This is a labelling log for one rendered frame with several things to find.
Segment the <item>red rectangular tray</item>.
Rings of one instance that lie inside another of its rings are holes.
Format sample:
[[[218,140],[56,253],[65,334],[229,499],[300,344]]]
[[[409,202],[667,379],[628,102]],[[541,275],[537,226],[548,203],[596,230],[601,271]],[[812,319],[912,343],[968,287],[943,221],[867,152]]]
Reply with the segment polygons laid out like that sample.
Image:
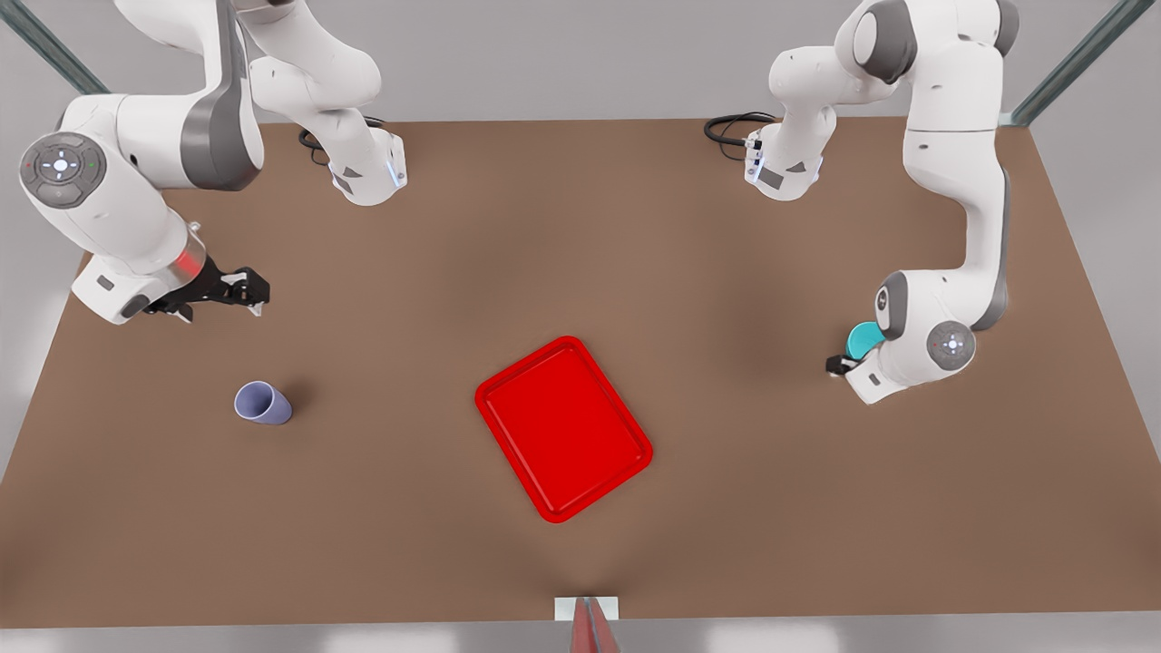
[[[571,521],[650,465],[652,443],[580,339],[562,336],[475,390],[536,512]]]

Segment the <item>teal bowl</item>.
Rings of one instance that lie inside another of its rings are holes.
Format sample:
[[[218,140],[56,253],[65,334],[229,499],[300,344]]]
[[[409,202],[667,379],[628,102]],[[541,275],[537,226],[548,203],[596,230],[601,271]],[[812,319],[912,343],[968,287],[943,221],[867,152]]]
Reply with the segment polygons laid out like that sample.
[[[845,340],[844,356],[854,361],[860,361],[884,340],[886,340],[884,331],[880,330],[875,321],[854,324]]]

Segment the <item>lavender cup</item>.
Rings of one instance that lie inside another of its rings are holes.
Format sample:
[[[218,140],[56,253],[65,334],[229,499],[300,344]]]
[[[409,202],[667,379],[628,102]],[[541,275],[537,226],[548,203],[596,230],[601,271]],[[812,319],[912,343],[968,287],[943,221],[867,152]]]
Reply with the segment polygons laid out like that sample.
[[[293,406],[274,385],[252,381],[241,385],[233,400],[235,412],[257,424],[282,425],[293,417]]]

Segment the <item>silver frame post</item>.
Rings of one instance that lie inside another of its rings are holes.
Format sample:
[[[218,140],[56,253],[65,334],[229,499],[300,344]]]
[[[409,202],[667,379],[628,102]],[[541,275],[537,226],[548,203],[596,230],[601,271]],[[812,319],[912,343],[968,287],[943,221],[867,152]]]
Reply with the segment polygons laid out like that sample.
[[[555,598],[554,619],[569,620],[568,653],[622,653],[610,624],[620,619],[620,600]]]
[[[79,94],[111,92],[21,0],[0,0],[0,20]]]
[[[1021,100],[1012,112],[1000,115],[998,125],[1019,128],[1031,125],[1155,3],[1158,0],[1117,0],[1106,10],[1106,15],[1099,17],[1086,37],[1070,48],[1069,53],[1066,53],[1050,74],[1027,92],[1027,96]]]

